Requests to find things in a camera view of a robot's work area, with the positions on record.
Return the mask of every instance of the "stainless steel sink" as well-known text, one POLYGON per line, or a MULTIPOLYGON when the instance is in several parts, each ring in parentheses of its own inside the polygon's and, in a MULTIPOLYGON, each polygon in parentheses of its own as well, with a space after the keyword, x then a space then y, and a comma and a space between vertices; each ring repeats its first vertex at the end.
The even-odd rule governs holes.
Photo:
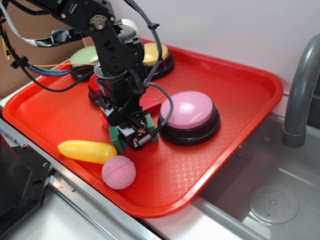
POLYGON ((320 131, 308 127, 305 145, 289 148, 281 142, 282 125, 283 118, 270 114, 194 204, 202 210, 212 205, 208 215, 222 210, 239 231, 251 232, 250 239, 318 240, 320 131))

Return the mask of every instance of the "white wall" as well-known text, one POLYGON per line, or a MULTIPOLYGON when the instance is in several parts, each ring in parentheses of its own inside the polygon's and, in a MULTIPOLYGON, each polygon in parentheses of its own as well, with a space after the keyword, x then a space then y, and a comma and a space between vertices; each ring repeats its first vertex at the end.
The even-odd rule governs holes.
MULTIPOLYGON (((162 43, 267 70, 290 90, 309 40, 320 33, 317 0, 136 0, 162 43)), ((111 0, 117 19, 131 19, 153 37, 122 0, 111 0)))

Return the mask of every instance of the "screw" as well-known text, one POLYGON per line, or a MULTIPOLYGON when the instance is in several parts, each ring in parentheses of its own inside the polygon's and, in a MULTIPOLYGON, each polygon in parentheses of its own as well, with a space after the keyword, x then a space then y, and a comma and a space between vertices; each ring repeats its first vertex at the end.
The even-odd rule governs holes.
POLYGON ((28 144, 26 144, 26 143, 22 143, 22 144, 20 145, 20 147, 23 148, 23 149, 26 149, 26 148, 29 147, 29 146, 28 146, 28 144))
POLYGON ((96 23, 96 28, 97 28, 98 30, 101 30, 101 29, 104 28, 104 24, 103 24, 102 22, 98 21, 98 22, 96 23))

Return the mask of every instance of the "sink drain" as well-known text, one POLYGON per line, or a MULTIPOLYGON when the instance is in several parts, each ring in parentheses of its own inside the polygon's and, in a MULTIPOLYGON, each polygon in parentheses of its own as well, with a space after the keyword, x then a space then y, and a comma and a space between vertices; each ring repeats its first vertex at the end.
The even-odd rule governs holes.
POLYGON ((265 184, 255 188, 249 197, 254 215, 270 224, 282 224, 293 219, 299 208, 293 192, 277 184, 265 184))

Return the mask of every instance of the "pink button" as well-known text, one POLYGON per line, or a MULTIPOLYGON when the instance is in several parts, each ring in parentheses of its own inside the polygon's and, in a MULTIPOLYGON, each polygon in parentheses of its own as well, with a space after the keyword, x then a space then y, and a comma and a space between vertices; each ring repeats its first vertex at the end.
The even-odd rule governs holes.
MULTIPOLYGON (((212 100, 202 92, 183 91, 171 96, 173 113, 166 123, 175 129, 193 129, 206 123, 213 114, 212 100)), ((166 100, 160 110, 166 118, 170 110, 170 102, 166 100)))

